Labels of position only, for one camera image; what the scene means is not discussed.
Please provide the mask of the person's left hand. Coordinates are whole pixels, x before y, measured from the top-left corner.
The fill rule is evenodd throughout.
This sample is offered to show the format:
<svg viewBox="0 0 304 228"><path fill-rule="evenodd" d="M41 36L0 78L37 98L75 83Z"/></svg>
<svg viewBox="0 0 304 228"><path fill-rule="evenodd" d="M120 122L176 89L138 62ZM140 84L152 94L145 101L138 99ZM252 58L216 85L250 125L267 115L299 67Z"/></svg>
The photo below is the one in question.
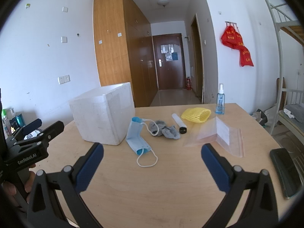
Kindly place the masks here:
<svg viewBox="0 0 304 228"><path fill-rule="evenodd" d="M36 164L33 164L28 168L21 170L21 174L14 173L12 177L8 178L9 180L12 180L12 183L5 181L1 184L2 190L13 206L23 209L28 208L30 193L36 176L29 168L35 167Z"/></svg>

